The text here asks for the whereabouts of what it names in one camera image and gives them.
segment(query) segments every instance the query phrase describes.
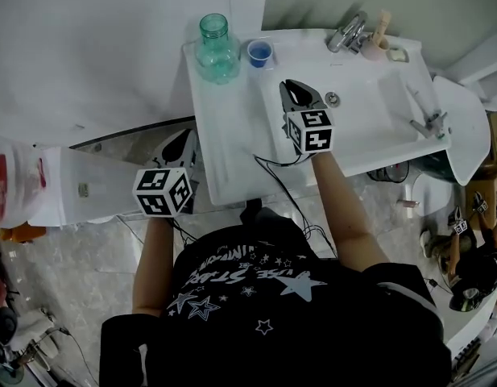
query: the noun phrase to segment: glass jar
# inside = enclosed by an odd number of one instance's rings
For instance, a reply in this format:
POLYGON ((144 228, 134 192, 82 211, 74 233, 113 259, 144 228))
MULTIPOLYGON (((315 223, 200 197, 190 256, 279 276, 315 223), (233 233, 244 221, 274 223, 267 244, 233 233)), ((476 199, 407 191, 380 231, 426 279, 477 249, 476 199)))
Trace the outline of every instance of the glass jar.
POLYGON ((239 75, 239 41, 229 34, 225 16, 218 13, 206 15, 200 31, 194 48, 197 70, 207 81, 224 85, 239 75))

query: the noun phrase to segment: white wall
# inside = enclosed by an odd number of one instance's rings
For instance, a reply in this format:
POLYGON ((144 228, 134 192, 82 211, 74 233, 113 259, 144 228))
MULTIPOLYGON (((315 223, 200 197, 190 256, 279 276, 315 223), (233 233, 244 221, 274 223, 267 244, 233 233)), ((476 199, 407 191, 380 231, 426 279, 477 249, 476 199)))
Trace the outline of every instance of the white wall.
POLYGON ((428 65, 445 68, 497 32, 497 0, 266 0, 263 28, 343 24, 346 12, 365 10, 372 30, 380 10, 392 13, 390 33, 419 40, 428 65))
POLYGON ((260 30, 264 0, 0 0, 0 134, 72 145, 193 114, 181 45, 223 13, 260 30))

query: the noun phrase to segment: floor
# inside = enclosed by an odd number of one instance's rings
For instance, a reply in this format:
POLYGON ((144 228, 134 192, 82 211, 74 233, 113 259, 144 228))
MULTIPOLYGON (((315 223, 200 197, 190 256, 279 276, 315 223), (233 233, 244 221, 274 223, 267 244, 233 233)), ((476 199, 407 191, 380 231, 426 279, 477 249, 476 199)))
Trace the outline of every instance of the floor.
MULTIPOLYGON (((82 150, 144 164, 162 140, 184 127, 194 127, 194 122, 125 135, 82 150)), ((419 171, 412 167, 406 183, 412 183, 418 174, 419 171)), ((185 230, 201 236, 240 223, 243 203, 224 207, 211 204, 201 154, 193 179, 200 182, 194 213, 179 217, 185 230)), ((423 257, 418 238, 428 225, 448 233, 446 217, 454 202, 461 201, 462 191, 455 189, 449 205, 437 213, 427 218, 408 219, 405 209, 396 205, 397 199, 403 196, 405 183, 374 182, 366 174, 351 177, 350 183, 365 206, 372 231, 390 260, 416 264, 424 277, 442 282, 437 264, 423 257)), ((330 237, 317 188, 293 190, 292 196, 309 221, 322 226, 330 237)), ((296 209, 283 193, 265 197, 263 202, 278 214, 299 223, 296 209)), ((145 218, 134 214, 123 220, 143 239, 147 226, 145 218)), ((318 256, 333 255, 319 234, 313 233, 309 243, 318 256)), ((58 323, 66 326, 78 340, 97 379, 101 324, 112 316, 130 312, 134 274, 142 249, 138 238, 114 218, 103 224, 51 228, 45 237, 34 243, 3 243, 1 249, 10 279, 21 293, 17 299, 19 311, 41 306, 48 308, 58 323)), ((176 255, 182 249, 182 239, 176 235, 176 255)), ((60 354, 53 360, 54 369, 73 384, 94 385, 76 344, 60 333, 53 337, 60 347, 60 354)))

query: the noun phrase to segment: white sink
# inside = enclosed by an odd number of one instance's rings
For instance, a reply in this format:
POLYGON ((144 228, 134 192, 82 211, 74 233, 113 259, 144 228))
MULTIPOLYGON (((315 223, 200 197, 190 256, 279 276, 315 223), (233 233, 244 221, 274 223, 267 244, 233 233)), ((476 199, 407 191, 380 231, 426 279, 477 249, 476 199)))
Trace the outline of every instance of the white sink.
MULTIPOLYGON (((406 90, 419 91, 424 107, 438 109, 433 83, 421 57, 421 44, 387 37, 408 51, 409 63, 373 62, 361 54, 330 52, 325 40, 333 31, 265 31, 239 36, 242 48, 257 37, 271 39, 275 63, 255 69, 242 54, 240 75, 228 85, 203 81, 193 65, 193 46, 184 46, 193 103, 204 155, 211 200, 216 205, 240 202, 279 191, 279 186, 254 161, 253 154, 279 162, 296 159, 282 126, 284 112, 279 84, 301 81, 323 98, 334 92, 341 100, 331 109, 334 119, 333 154, 346 176, 364 173, 446 150, 442 139, 425 139, 409 123, 424 116, 406 90)), ((288 188, 313 185, 309 162, 279 169, 288 188)))

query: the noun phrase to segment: small plastic cup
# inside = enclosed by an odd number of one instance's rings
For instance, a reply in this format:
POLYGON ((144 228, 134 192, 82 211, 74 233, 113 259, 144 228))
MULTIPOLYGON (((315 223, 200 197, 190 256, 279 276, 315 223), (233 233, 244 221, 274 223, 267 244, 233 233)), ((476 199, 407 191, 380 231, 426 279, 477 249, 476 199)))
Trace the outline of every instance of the small plastic cup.
POLYGON ((252 40, 248 44, 250 63, 256 68, 262 68, 273 54, 273 47, 266 40, 252 40))

